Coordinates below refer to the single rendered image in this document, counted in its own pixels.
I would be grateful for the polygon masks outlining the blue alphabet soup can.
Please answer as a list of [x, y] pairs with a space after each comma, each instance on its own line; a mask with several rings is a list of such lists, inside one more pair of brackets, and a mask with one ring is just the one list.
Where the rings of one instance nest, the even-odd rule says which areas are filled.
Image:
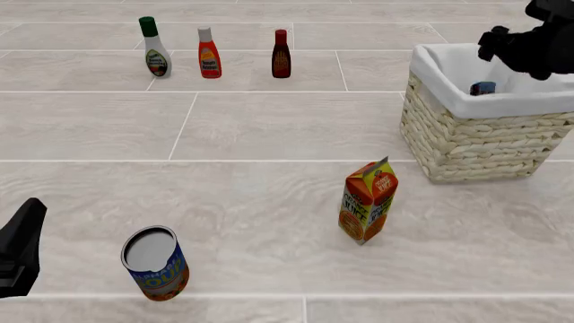
[[125, 242], [120, 258], [151, 301], [168, 301], [187, 286], [189, 267], [171, 228], [163, 225], [142, 228]]

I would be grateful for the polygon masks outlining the orange juice carton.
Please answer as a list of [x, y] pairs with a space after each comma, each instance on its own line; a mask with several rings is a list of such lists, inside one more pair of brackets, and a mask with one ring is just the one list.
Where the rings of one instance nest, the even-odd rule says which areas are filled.
[[388, 158], [368, 163], [345, 179], [338, 224], [357, 244], [382, 231], [398, 188]]

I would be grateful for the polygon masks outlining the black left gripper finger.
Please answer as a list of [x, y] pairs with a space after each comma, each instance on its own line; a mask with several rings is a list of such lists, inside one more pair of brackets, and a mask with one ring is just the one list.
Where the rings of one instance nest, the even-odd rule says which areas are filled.
[[0, 259], [19, 266], [39, 268], [39, 241], [47, 207], [29, 198], [0, 229]]

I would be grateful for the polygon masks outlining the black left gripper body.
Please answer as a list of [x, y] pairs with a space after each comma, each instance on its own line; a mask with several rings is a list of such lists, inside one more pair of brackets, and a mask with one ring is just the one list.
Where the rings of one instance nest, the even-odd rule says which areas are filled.
[[38, 265], [0, 259], [0, 299], [27, 296], [38, 276]]

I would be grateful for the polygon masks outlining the small chocolate pudding box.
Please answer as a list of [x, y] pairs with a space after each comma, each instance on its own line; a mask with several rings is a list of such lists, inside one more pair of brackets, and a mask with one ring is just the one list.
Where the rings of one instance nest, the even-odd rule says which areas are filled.
[[469, 94], [471, 96], [481, 96], [496, 92], [496, 83], [494, 82], [479, 82], [470, 86]]

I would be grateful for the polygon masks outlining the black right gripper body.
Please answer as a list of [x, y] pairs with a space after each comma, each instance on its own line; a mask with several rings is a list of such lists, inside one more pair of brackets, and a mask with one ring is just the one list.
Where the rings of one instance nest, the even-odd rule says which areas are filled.
[[483, 61], [491, 62], [494, 57], [500, 61], [509, 61], [511, 37], [509, 29], [504, 26], [494, 26], [486, 31], [478, 41], [478, 57]]

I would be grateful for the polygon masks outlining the dark red-capped sauce bottle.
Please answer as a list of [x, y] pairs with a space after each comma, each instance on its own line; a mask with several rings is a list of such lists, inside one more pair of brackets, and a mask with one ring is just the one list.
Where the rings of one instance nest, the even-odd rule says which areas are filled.
[[272, 75], [275, 78], [291, 76], [291, 53], [287, 43], [287, 30], [275, 31], [275, 44], [272, 55]]

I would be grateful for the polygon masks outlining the white green-capped dressing bottle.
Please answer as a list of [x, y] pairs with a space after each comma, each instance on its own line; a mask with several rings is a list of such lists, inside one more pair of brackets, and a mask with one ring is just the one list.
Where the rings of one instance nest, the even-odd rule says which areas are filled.
[[162, 45], [154, 18], [144, 16], [138, 21], [145, 43], [144, 60], [147, 68], [154, 77], [170, 77], [172, 69], [170, 54]]

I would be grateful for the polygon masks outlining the wicker basket with white lining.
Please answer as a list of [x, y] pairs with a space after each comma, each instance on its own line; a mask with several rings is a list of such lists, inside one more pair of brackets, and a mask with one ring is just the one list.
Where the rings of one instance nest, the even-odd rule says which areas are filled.
[[[478, 49], [413, 49], [400, 132], [433, 182], [529, 177], [574, 129], [574, 74], [539, 81]], [[496, 92], [471, 96], [479, 82]]]

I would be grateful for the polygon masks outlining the red white-capped ketchup bottle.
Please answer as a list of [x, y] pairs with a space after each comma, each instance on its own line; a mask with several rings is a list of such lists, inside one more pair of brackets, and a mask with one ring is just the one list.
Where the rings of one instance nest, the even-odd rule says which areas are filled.
[[213, 42], [210, 27], [198, 28], [198, 61], [202, 77], [216, 79], [222, 76], [221, 59]]

